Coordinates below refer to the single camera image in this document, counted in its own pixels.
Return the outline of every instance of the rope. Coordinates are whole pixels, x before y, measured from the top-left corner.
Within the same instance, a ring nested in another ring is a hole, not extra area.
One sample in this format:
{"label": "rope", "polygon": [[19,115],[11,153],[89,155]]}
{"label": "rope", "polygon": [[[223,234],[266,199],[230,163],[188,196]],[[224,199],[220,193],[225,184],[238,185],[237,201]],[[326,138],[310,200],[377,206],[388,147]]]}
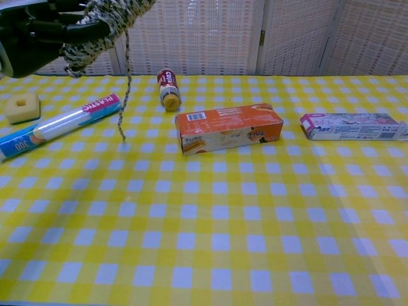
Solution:
{"label": "rope", "polygon": [[85,74],[85,69],[102,53],[115,46],[115,41],[125,32],[126,35],[126,75],[127,91],[119,111],[118,130],[123,140],[126,136],[122,129],[123,112],[128,104],[131,90],[131,70],[129,63],[129,33],[137,17],[148,11],[156,0],[90,0],[84,10],[84,17],[78,24],[102,21],[109,25],[109,35],[84,44],[64,44],[61,55],[67,62],[65,71],[73,78]]}

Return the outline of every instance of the sponge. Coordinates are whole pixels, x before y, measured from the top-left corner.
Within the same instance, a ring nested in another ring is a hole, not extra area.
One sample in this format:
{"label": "sponge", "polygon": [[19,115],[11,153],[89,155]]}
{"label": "sponge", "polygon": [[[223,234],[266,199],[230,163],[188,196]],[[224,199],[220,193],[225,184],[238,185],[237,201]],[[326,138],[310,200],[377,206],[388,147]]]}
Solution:
{"label": "sponge", "polygon": [[37,94],[17,94],[6,104],[5,116],[10,124],[18,124],[40,117],[40,100]]}

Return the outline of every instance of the cardboard box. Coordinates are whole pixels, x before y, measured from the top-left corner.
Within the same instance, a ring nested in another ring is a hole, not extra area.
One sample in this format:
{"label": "cardboard box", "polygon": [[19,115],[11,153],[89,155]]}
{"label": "cardboard box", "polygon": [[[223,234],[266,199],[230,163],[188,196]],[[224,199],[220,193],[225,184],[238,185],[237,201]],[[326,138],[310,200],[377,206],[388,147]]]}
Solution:
{"label": "cardboard box", "polygon": [[301,119],[311,140],[401,140],[408,126],[387,113],[307,113]]}
{"label": "cardboard box", "polygon": [[181,113],[175,124],[183,154],[274,142],[283,120],[269,104]]}

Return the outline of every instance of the orange box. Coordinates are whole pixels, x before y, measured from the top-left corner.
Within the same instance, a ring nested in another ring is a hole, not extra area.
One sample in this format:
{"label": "orange box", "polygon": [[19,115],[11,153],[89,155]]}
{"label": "orange box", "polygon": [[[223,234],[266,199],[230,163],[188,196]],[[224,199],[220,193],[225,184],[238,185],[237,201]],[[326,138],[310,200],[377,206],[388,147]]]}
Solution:
{"label": "orange box", "polygon": [[183,154],[274,142],[283,120],[266,103],[181,113],[175,124]]}

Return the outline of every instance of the robotic hand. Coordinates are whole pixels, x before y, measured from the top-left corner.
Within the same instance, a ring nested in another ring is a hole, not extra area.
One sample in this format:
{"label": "robotic hand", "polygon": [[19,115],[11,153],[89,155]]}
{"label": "robotic hand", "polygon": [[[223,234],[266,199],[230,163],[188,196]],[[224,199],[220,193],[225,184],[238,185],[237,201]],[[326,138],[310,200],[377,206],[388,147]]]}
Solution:
{"label": "robotic hand", "polygon": [[16,0],[0,4],[0,73],[22,78],[60,56],[64,43],[85,43],[109,33],[104,22],[76,24],[86,0]]}

